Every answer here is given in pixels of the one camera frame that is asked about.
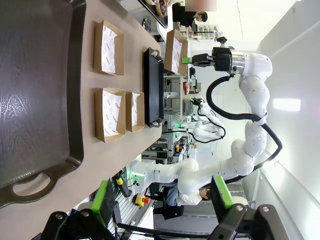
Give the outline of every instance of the person in white shirt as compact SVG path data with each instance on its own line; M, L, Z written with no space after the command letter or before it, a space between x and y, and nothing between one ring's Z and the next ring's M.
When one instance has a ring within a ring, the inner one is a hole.
M178 183L162 183L161 186L170 187L167 197L166 204L169 206L181 206L181 205L198 205L201 200L211 200L210 189L199 190L196 193L185 195L178 191Z

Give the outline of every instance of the person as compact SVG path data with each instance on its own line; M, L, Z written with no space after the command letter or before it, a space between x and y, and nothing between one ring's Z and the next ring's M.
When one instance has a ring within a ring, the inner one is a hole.
M208 20L208 14L205 11L186 11L185 6L181 6L180 2L176 2L172 5L172 18L174 22L180 22L185 26L190 34L193 34L192 23L194 19L198 22L206 22Z
M182 205L198 205L201 200L209 201L210 197L210 188L199 190L196 193L186 195L183 193L179 193L178 191L178 183L170 182L170 183L162 183L161 186L170 187L168 194L165 199L165 203L168 206L182 206Z

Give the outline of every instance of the person in black shirt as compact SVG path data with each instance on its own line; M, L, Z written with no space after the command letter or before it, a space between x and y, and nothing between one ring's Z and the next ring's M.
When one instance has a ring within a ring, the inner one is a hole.
M180 22L181 25L188 28L190 34L193 34L191 26L194 19L198 22L206 22L208 14L205 11L186 11L186 7L177 2L172 5L172 18L174 22Z

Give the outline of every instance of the food tray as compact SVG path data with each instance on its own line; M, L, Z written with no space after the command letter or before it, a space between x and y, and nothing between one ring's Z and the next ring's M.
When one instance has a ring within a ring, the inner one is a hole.
M85 0L3 1L0 7L0 208L49 194L84 159L81 57ZM41 191L13 188L41 173Z
M158 16L155 6L147 4L145 0L137 0L144 8L156 19L156 21L165 29L168 28L168 16Z
M158 50L149 47L144 61L144 118L150 127L160 127L164 120L164 61Z

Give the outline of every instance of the green light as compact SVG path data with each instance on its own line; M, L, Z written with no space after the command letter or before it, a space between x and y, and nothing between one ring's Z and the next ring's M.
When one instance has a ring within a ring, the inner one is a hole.
M139 173L139 172L135 172L135 171L131 172L131 175L135 175L135 176L138 176L138 177L144 177L145 176L144 174Z

